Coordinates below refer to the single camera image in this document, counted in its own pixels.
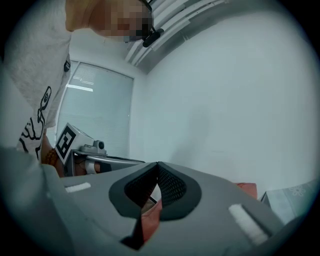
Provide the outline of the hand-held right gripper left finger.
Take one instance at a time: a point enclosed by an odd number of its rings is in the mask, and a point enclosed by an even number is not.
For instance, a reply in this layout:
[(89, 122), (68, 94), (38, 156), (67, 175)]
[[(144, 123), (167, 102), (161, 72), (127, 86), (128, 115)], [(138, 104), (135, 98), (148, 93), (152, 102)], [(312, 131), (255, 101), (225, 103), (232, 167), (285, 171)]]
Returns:
[(144, 242), (143, 185), (157, 180), (158, 165), (144, 163), (103, 174), (59, 178), (49, 169), (54, 205), (52, 252), (57, 256), (159, 256), (155, 238)]

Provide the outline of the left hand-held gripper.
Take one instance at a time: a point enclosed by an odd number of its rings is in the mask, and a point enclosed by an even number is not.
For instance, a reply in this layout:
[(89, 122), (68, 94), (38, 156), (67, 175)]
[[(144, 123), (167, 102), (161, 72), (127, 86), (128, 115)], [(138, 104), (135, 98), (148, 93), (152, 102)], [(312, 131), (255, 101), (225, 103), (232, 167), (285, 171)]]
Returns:
[(55, 150), (62, 162), (65, 177), (76, 175), (75, 157), (77, 156), (82, 160), (87, 159), (107, 164), (145, 164), (142, 160), (107, 156), (103, 141), (93, 139), (70, 123), (67, 123), (63, 128), (55, 145)]

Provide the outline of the white printed t-shirt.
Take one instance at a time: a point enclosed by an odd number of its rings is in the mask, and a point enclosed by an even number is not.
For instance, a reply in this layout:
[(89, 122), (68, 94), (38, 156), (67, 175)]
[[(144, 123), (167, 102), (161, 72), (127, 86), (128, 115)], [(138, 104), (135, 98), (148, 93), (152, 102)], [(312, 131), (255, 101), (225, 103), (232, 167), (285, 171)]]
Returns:
[(70, 78), (70, 41), (66, 0), (38, 0), (16, 24), (4, 47), (5, 70), (33, 109), (16, 148), (38, 160), (44, 132), (56, 125)]

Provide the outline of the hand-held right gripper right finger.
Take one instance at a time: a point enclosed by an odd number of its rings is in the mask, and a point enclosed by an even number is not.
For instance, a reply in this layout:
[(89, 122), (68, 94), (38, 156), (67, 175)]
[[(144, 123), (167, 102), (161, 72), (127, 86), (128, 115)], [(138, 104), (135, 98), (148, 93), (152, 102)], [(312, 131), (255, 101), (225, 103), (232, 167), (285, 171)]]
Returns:
[(279, 218), (234, 183), (165, 162), (148, 172), (162, 210), (145, 256), (272, 256), (280, 246)]

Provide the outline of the person's left hand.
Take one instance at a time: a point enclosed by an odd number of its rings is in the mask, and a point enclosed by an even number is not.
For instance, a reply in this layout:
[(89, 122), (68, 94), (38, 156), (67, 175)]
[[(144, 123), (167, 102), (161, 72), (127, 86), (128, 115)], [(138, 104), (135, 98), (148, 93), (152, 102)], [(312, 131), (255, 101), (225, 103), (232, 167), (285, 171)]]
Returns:
[(95, 175), (101, 172), (100, 164), (98, 162), (88, 159), (78, 159), (75, 161), (75, 175)]

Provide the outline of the grey ribbed glass partition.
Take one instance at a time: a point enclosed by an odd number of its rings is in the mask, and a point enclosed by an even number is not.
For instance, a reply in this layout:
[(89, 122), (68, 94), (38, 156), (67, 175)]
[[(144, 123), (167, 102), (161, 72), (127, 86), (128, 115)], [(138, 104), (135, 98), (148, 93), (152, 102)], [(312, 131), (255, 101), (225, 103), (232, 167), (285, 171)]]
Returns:
[(133, 78), (99, 66), (72, 61), (58, 114), (56, 134), (67, 123), (104, 142), (110, 156), (129, 155)]

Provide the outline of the person's left forearm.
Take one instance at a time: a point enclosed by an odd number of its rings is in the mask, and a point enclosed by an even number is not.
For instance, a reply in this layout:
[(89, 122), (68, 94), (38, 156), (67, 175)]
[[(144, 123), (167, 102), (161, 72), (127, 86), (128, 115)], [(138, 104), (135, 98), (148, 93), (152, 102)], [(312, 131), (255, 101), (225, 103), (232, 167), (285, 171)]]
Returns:
[(42, 137), (41, 144), (41, 163), (53, 166), (59, 177), (64, 177), (63, 164), (56, 152), (56, 150), (51, 146), (49, 139), (47, 137), (47, 130), (45, 129)]

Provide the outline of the pink cushioned armchair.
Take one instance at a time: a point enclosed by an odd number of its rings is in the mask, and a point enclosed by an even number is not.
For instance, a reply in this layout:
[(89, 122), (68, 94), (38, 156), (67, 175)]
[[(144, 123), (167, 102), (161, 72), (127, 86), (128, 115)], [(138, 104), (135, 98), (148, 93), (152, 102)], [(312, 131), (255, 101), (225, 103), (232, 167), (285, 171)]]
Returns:
[(248, 208), (258, 206), (256, 184), (238, 186), (219, 177), (213, 179), (212, 185), (205, 180), (198, 184), (200, 195), (189, 186), (191, 195), (185, 195), (171, 205), (165, 205), (162, 197), (141, 215), (141, 253), (155, 250), (165, 254), (182, 248), (195, 252), (200, 247), (223, 251), (223, 247), (229, 247), (232, 242), (236, 251), (250, 247), (229, 207), (235, 204), (244, 204)]

